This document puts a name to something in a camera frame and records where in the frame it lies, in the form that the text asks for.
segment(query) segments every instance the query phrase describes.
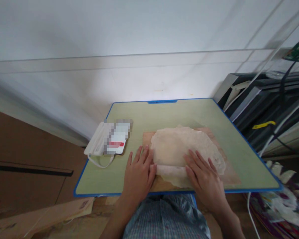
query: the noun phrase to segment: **plaid shirt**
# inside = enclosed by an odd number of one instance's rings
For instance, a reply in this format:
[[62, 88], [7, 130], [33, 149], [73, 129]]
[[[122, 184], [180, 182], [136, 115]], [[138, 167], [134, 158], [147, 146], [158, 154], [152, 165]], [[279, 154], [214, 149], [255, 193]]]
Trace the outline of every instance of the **plaid shirt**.
[[195, 207], [193, 195], [147, 197], [127, 224], [124, 239], [210, 239], [207, 222]]

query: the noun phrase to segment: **person's right hand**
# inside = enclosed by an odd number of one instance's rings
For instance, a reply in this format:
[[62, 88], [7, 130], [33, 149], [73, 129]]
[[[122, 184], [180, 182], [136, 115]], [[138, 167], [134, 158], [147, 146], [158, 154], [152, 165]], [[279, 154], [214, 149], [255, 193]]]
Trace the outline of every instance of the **person's right hand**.
[[191, 150], [184, 158], [188, 164], [187, 176], [207, 209], [216, 215], [231, 210], [225, 197], [223, 182], [212, 161], [208, 159], [208, 164], [198, 151], [194, 154]]

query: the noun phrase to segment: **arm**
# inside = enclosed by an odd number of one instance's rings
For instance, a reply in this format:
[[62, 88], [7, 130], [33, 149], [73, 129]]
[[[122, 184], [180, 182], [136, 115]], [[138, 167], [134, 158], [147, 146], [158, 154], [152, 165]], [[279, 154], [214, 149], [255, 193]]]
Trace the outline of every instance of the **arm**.
[[208, 164], [198, 151], [194, 154], [191, 150], [189, 156], [184, 155], [184, 158], [188, 164], [187, 176], [200, 201], [218, 222], [223, 237], [244, 239], [239, 219], [226, 200], [223, 182], [212, 161], [208, 159]]
[[130, 152], [125, 169], [122, 194], [115, 204], [114, 212], [100, 239], [121, 238], [138, 205], [150, 191], [156, 175], [156, 165], [150, 167], [153, 160], [153, 150], [149, 150], [148, 145], [144, 148], [142, 155], [141, 150], [142, 146], [138, 148], [133, 162], [132, 152]]

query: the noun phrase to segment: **finger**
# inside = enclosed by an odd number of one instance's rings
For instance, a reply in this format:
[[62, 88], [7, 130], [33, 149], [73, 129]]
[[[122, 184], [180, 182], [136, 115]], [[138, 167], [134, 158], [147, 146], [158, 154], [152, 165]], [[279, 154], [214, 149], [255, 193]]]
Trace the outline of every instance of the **finger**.
[[188, 164], [188, 166], [194, 171], [194, 173], [197, 175], [199, 172], [201, 172], [202, 170], [197, 166], [197, 164], [195, 163], [195, 161], [190, 158], [187, 154], [184, 154], [184, 159], [186, 161], [186, 163]]
[[156, 171], [157, 171], [157, 164], [153, 164], [151, 167], [149, 167], [150, 173], [149, 173], [149, 178], [148, 178], [148, 187], [151, 188], [152, 184], [155, 179]]
[[149, 151], [149, 155], [147, 156], [144, 164], [146, 166], [150, 166], [152, 164], [152, 162], [153, 162], [153, 159], [154, 159], [154, 149], [151, 149]]
[[133, 164], [137, 163], [140, 159], [140, 155], [141, 155], [141, 151], [142, 151], [142, 146], [140, 146], [136, 152]]
[[196, 150], [195, 152], [196, 152], [196, 155], [199, 158], [199, 160], [205, 166], [205, 168], [210, 169], [208, 163], [205, 161], [205, 159], [203, 158], [203, 156], [198, 152], [198, 150]]
[[194, 152], [189, 149], [188, 150], [190, 156], [192, 156], [192, 158], [194, 159], [195, 163], [197, 164], [197, 166], [200, 168], [200, 169], [205, 169], [205, 166], [204, 164], [200, 161], [200, 159], [194, 154]]
[[185, 166], [185, 168], [186, 168], [187, 176], [188, 176], [190, 182], [192, 183], [194, 189], [200, 188], [194, 171], [187, 165]]
[[218, 172], [217, 172], [217, 170], [216, 170], [216, 168], [215, 168], [215, 166], [214, 166], [214, 164], [213, 164], [213, 162], [210, 158], [208, 158], [208, 162], [209, 162], [209, 165], [210, 165], [211, 169], [218, 175]]
[[146, 160], [146, 158], [148, 156], [148, 151], [149, 151], [149, 146], [146, 145], [145, 148], [144, 148], [144, 150], [143, 150], [142, 156], [140, 157], [140, 162], [141, 163], [145, 162], [145, 160]]
[[131, 152], [130, 152], [130, 155], [129, 155], [129, 158], [127, 159], [126, 167], [128, 167], [128, 166], [131, 165], [131, 163], [132, 163], [132, 155], [133, 155], [133, 152], [131, 151]]

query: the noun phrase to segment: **black cable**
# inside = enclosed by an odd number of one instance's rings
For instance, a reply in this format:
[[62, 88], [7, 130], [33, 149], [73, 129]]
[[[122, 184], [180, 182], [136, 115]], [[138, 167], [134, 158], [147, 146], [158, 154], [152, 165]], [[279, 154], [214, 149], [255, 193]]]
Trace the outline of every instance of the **black cable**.
[[[285, 80], [288, 77], [291, 69], [293, 68], [293, 66], [296, 64], [297, 61], [294, 61], [293, 64], [289, 67], [289, 69], [286, 71], [285, 75], [283, 76], [283, 78], [281, 79], [281, 84], [280, 84], [280, 113], [283, 113], [283, 106], [285, 104]], [[299, 155], [299, 152], [297, 152], [296, 150], [294, 150], [293, 148], [289, 147], [288, 145], [286, 145], [285, 143], [283, 143], [280, 139], [278, 139], [277, 135], [274, 133], [274, 126], [270, 125], [271, 131], [272, 131], [272, 135], [274, 136], [272, 141], [274, 141], [275, 139], [281, 143], [283, 146], [285, 146], [287, 149], [289, 149], [290, 151], [294, 152], [295, 154]]]
[[293, 148], [289, 147], [288, 145], [286, 145], [285, 143], [283, 143], [280, 139], [276, 138], [278, 140], [279, 143], [281, 143], [283, 146], [285, 146], [287, 149], [289, 149], [290, 151], [294, 152], [295, 154], [299, 155], [299, 152], [294, 150]]
[[280, 92], [280, 113], [281, 114], [282, 114], [283, 106], [285, 104], [285, 80], [288, 77], [293, 66], [296, 64], [296, 62], [297, 61], [293, 62], [293, 64], [289, 67], [289, 69], [286, 71], [285, 75], [281, 79], [280, 90], [279, 90], [279, 92]]

